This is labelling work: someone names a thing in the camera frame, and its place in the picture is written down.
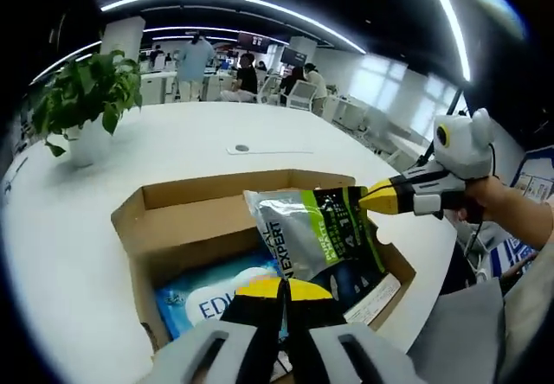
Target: potted plant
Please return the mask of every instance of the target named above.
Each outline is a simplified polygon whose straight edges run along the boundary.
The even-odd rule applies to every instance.
[[[96,162],[109,151],[125,110],[142,106],[139,65],[123,57],[114,50],[71,61],[47,85],[32,124],[55,157],[66,150],[48,141],[51,134],[68,141],[75,165]]]

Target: window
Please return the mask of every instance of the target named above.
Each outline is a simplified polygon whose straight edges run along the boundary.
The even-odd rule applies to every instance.
[[[386,112],[400,89],[405,73],[406,65],[400,62],[374,54],[366,55],[354,73],[348,93]]]
[[[456,94],[456,88],[437,77],[429,76],[425,83],[424,92],[423,99],[412,118],[410,127],[428,141],[432,141],[435,116],[447,113]],[[460,96],[460,100],[454,109],[454,114],[458,114],[459,111],[467,112],[463,94]]]
[[[436,77],[429,76],[427,83],[425,84],[425,93],[428,93],[430,96],[434,97],[435,99],[439,99],[442,93],[444,92],[445,86],[446,84],[444,84]]]
[[[386,80],[381,89],[381,94],[379,94],[375,107],[383,112],[389,110],[389,107],[392,105],[392,101],[395,99],[399,88],[400,83],[393,80]]]
[[[384,76],[360,68],[354,73],[349,93],[370,106],[376,106],[377,98],[384,84]]]

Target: open cardboard box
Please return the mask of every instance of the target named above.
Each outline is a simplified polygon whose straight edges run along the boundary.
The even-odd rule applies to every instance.
[[[213,264],[260,246],[254,217],[242,192],[322,189],[355,184],[349,176],[272,170],[147,185],[112,213],[131,268],[138,318],[154,351],[170,341],[155,289],[188,269]],[[370,323],[377,330],[409,287],[414,269],[393,245],[374,244],[400,290]]]

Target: round table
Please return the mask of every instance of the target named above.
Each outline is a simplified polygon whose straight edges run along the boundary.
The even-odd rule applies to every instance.
[[[245,144],[249,154],[236,154]],[[256,170],[354,176],[371,186],[396,172],[310,112],[231,103],[175,103],[126,113],[102,163],[75,169],[42,143],[4,179],[3,229],[16,304],[42,353],[68,382],[131,383],[151,368],[135,311],[126,254],[110,214],[144,184]],[[454,249],[447,221],[370,213],[417,274],[378,331],[402,351],[435,304]]]

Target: white flower pot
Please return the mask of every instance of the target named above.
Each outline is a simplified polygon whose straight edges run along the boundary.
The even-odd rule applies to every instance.
[[[102,126],[102,115],[91,122],[87,120],[82,129],[78,126],[67,129],[69,153],[73,165],[82,168],[105,158],[110,151],[112,135]]]

